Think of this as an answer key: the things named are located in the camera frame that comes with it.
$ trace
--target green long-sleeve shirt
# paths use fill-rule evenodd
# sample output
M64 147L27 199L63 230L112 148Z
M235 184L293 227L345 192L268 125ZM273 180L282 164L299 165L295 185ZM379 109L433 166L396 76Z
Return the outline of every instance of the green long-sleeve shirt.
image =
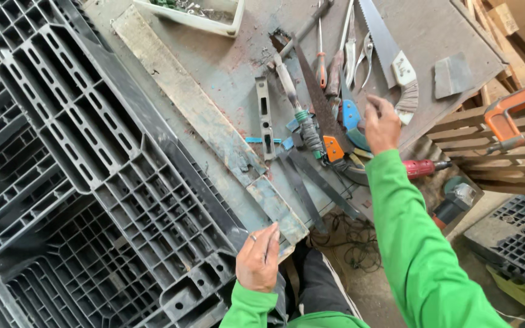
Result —
M455 252L427 214L422 195L408 181L398 151L378 154L366 170L384 272L408 327L509 327L459 267ZM276 294L249 291L237 282L220 327L266 327L266 314L276 301ZM339 312L310 313L288 324L307 327L368 325Z

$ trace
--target black pants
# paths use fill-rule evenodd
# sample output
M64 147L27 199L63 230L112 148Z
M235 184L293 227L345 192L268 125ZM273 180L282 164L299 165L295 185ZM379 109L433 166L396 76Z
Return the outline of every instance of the black pants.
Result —
M323 311L342 312L362 318L325 255L317 249L308 248L302 241L297 244L291 257L299 276L299 304L295 304L293 287L286 279L289 320Z

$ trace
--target person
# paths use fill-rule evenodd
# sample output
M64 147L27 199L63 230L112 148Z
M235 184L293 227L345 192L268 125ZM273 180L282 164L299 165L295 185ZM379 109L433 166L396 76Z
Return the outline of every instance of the person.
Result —
M459 267L457 256L427 214L398 153L401 122L385 99L368 95L366 138L374 158L366 166L384 272L408 327L509 327L483 290ZM276 224L252 233L236 258L232 305L220 327L266 327L278 295ZM299 306L288 328L368 328L341 288L329 261L300 243L293 262L300 277Z

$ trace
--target workbench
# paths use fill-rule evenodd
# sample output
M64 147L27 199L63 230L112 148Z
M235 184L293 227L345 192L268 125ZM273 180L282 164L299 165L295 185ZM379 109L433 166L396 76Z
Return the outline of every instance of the workbench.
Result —
M331 61L337 50L347 3L346 0L335 0L335 4L321 21L323 50L326 53L327 63ZM478 32L480 29L475 28L477 23L467 20L463 12L457 9L457 5L449 0L374 0L374 3L380 10L391 34L417 72L420 87L419 108L411 123L403 128L400 146L404 149L502 71L503 63L498 53L494 52L494 47L486 43L484 35ZM172 130L204 169L245 227L254 231L267 226L269 220L261 207L249 193L245 192L244 187L230 174L224 163L216 157L200 136L194 133L193 127L186 122L173 102L156 85L152 75L160 73L158 71L148 72L144 69L136 56L113 31L111 23L129 5L131 5L130 0L88 0L84 4L84 10L150 100L161 110ZM316 8L317 2L315 1L247 0L240 33L236 39L159 19L142 8L138 9L147 24L243 137L260 137L258 98L254 78L267 75L274 137L284 140L290 136L290 131L285 125L293 119L293 114L284 90L280 86L280 81L276 75L269 73L265 65L276 52L269 34L279 27L286 32L296 31ZM355 6L355 17L359 47L367 33L359 5ZM307 60L314 68L317 53L316 28L312 28L300 43ZM437 60L454 55L459 51L463 51L467 58L473 73L475 87L468 92L437 101L434 98L434 64ZM302 73L294 51L291 54L292 57L285 58L284 62L296 82L302 106L309 108L310 99ZM385 96L395 103L400 90L387 90L376 54L377 50L373 58L373 72L366 90ZM363 80L366 71L367 64L364 63L358 70L357 79ZM353 92L357 95L359 88L355 88ZM260 153L260 145L251 145L255 151ZM322 168L316 160L312 160L310 153L308 155L309 161L338 192L346 196L348 190L353 195L350 202L371 217L368 188L354 185L347 180L342 184L331 170ZM285 178L279 161L273 160L267 162L267 165L269 165L269 180L309 227L311 225L309 216L296 192ZM331 200L305 175L303 175L303 180L320 213L329 212L334 206Z

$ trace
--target red cordless drill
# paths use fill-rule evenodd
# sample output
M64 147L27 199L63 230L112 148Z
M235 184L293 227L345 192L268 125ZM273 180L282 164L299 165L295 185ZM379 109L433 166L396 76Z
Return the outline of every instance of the red cordless drill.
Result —
M433 162L430 159L404 160L403 164L407 168L408 180L431 175L435 171L444 170L453 166L451 161L438 160L437 162Z

